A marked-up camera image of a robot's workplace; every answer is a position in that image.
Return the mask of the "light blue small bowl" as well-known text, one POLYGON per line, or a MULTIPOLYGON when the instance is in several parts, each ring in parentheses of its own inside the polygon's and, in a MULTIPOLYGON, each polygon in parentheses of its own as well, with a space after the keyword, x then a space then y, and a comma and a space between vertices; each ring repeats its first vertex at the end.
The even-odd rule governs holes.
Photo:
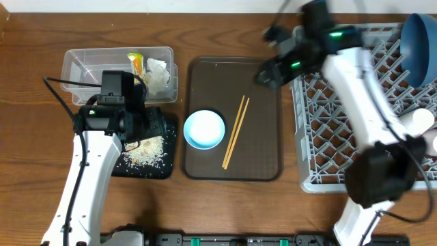
POLYGON ((219 114, 211 110, 196 111, 186 119, 183 134, 190 146, 198 150, 209 150, 223 140, 225 123, 219 114))

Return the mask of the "white paper napkin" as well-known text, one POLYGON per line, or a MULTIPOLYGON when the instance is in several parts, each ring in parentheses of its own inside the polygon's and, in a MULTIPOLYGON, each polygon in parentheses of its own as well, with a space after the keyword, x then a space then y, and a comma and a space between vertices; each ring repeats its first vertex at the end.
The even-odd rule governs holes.
POLYGON ((163 60, 148 58, 145 78, 150 94, 157 95, 165 91, 170 79, 167 63, 163 60))

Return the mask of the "yellow green snack wrapper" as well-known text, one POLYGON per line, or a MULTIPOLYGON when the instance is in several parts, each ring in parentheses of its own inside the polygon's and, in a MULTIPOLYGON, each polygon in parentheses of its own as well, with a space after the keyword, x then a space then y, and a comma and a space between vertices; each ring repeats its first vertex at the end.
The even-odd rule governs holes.
POLYGON ((129 53, 127 54, 130 60, 132 73, 139 76, 143 81, 145 81, 145 68, 144 68, 144 57, 140 53, 129 53))

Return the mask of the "dark blue plate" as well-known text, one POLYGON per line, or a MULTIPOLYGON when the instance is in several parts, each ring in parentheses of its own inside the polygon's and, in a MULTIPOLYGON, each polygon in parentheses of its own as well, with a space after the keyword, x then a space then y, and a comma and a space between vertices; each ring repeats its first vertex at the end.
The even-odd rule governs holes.
POLYGON ((411 14, 405 21, 400 38, 401 63, 408 70, 407 82, 422 87, 436 80, 436 19, 428 14, 411 14))

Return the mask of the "pale green cup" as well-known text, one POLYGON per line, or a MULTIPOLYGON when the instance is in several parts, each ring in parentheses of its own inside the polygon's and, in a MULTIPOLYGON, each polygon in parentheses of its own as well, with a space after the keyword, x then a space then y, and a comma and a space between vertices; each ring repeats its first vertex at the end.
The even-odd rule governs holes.
POLYGON ((409 135, 413 137, 422 135, 434 124, 433 113, 424 108, 415 109, 414 111, 401 115, 399 118, 406 127, 409 135))

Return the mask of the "pink cup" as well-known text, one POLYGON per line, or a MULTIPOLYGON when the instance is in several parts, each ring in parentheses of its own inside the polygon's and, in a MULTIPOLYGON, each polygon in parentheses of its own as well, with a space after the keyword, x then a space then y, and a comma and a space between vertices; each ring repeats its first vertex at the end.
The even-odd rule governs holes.
POLYGON ((437 130, 433 129, 423 133, 423 138, 427 144, 427 154, 437 156, 437 130))

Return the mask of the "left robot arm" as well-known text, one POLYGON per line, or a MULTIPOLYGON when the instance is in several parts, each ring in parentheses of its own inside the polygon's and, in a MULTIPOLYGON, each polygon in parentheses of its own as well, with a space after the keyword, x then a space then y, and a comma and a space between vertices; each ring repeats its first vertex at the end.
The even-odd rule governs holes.
POLYGON ((101 220, 113 168, 124 146, 166 133, 159 107, 146 107, 147 86, 131 72, 105 70, 77 113, 64 109, 74 131, 70 171, 42 245, 145 245, 145 232, 128 224, 103 240, 101 220))

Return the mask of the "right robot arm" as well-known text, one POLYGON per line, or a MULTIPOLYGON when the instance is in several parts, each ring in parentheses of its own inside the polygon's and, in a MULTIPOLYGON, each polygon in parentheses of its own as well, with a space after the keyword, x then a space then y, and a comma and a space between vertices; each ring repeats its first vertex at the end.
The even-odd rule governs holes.
POLYGON ((277 49, 256 75, 260 85, 281 87, 319 70, 345 108, 359 149, 346 168, 348 200, 333 233, 338 245, 366 245, 383 215, 424 176, 424 138, 414 136, 395 115, 371 66, 362 32, 338 25, 325 1, 301 7, 303 39, 292 44, 290 32, 273 20, 262 37, 277 49))

